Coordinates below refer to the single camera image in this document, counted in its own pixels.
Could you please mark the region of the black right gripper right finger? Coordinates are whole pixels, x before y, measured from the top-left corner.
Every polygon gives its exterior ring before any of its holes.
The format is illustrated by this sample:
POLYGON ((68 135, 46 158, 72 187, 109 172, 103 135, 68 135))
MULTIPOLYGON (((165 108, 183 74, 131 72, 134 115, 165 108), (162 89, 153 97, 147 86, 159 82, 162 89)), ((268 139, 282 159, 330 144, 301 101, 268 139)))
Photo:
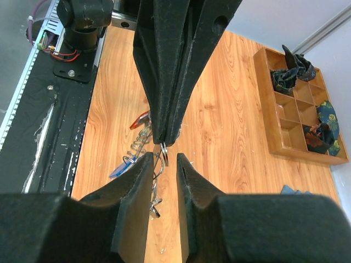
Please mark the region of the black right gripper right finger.
POLYGON ((350 223, 322 195, 227 194, 177 155, 183 262, 350 262, 350 223))

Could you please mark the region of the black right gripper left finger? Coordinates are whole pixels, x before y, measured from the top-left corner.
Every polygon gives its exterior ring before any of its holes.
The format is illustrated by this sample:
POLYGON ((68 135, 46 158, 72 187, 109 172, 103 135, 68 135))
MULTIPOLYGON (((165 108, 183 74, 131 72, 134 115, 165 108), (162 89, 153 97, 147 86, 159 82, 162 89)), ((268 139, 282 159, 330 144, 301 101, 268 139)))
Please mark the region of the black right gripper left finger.
POLYGON ((143 262, 149 207, 122 208, 115 178, 76 201, 58 194, 1 195, 1 262, 143 262))

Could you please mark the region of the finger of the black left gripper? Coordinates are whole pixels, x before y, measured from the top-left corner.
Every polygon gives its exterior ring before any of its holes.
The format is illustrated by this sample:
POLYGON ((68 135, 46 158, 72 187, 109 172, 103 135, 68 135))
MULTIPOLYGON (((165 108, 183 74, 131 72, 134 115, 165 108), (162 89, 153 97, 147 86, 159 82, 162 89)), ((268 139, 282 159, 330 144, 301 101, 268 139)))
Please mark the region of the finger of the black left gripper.
POLYGON ((191 1, 184 25, 184 46, 171 100, 164 142, 178 136, 191 93, 241 1, 191 1))
POLYGON ((155 144, 168 138, 189 1, 140 1, 133 57, 150 107, 155 144))

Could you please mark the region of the metal disc with keyrings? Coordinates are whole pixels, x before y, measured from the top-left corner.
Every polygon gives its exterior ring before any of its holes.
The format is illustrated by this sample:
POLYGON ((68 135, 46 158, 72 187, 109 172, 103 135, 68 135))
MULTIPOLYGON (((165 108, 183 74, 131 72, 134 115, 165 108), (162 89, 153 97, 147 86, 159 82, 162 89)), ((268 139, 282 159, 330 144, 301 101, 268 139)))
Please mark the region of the metal disc with keyrings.
POLYGON ((159 218, 160 213, 156 206, 162 202, 157 197, 158 178, 164 172, 165 167, 169 166, 168 147, 165 142, 156 145, 156 152, 147 152, 144 145, 152 139, 152 124, 143 125, 144 128, 139 132, 136 140, 131 144, 131 155, 137 157, 134 165, 125 173, 116 177, 120 179, 127 189, 122 191, 121 201, 123 212, 129 212, 127 205, 133 205, 135 209, 140 208, 146 213, 146 206, 149 207, 150 215, 159 218))

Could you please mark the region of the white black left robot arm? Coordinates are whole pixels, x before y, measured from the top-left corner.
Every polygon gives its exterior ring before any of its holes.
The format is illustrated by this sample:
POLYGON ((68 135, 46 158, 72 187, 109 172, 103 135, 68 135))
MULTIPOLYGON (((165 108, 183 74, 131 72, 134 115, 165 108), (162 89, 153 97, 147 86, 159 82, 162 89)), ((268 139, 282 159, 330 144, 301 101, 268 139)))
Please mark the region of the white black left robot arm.
POLYGON ((65 42, 89 50, 113 13, 135 19, 133 57, 150 107, 155 144, 172 146, 191 93, 240 1, 60 1, 65 42))

